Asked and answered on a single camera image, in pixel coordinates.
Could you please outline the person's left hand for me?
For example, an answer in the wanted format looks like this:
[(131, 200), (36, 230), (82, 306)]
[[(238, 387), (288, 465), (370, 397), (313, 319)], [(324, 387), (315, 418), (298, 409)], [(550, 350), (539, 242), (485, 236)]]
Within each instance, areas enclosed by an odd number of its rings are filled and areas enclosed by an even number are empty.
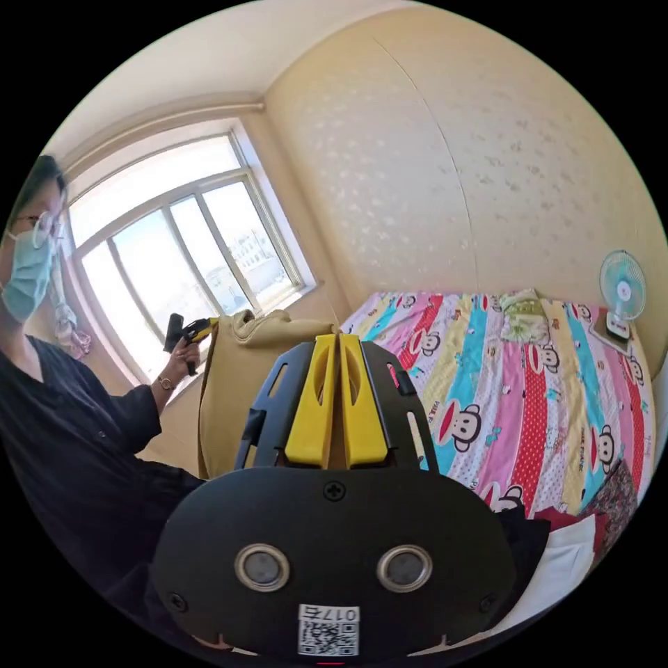
[(200, 345), (182, 338), (170, 353), (163, 378), (169, 380), (170, 386), (176, 389), (183, 380), (191, 376), (191, 371), (196, 372), (199, 365)]

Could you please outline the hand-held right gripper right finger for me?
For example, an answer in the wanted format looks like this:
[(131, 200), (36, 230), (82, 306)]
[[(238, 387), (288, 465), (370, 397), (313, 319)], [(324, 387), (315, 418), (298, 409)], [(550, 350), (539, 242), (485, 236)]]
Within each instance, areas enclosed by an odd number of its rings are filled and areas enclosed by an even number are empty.
[(388, 448), (359, 337), (340, 334), (342, 425), (349, 468), (376, 467)]

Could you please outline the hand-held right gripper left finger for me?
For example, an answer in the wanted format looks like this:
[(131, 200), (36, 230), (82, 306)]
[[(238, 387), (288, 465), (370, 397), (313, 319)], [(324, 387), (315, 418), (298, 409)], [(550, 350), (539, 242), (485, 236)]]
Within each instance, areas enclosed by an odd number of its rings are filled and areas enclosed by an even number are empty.
[(305, 382), (285, 446), (293, 466), (326, 466), (335, 398), (335, 337), (315, 339)]

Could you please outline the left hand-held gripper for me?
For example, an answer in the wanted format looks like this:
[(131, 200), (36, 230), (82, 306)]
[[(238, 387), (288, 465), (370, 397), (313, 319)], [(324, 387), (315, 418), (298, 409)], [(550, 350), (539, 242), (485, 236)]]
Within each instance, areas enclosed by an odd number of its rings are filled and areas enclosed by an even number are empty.
[(185, 365), (188, 376), (195, 376), (198, 373), (201, 360), (199, 342), (210, 336), (211, 328), (217, 325), (218, 321), (218, 317), (200, 318), (183, 328), (179, 358)]

